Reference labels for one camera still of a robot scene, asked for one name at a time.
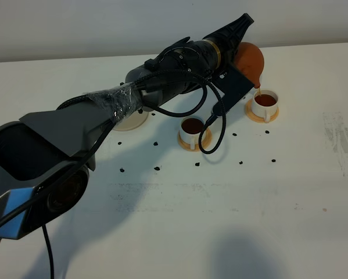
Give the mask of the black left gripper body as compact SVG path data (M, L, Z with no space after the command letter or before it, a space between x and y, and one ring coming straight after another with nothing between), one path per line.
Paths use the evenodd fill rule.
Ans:
M199 41L183 38L159 54L159 70L185 70L216 78L229 63L229 42L207 37Z

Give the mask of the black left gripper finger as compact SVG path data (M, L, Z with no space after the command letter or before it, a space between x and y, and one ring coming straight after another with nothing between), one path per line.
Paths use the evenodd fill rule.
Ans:
M219 29L217 41L222 54L233 58L248 28L254 20L244 13L240 18Z

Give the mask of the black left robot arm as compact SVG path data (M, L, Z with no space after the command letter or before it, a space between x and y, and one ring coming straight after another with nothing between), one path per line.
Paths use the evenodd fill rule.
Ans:
M230 54L216 37L185 38L131 70L118 87L1 126L0 239L19 239L72 208L116 125L139 110L159 110L179 94L206 91Z

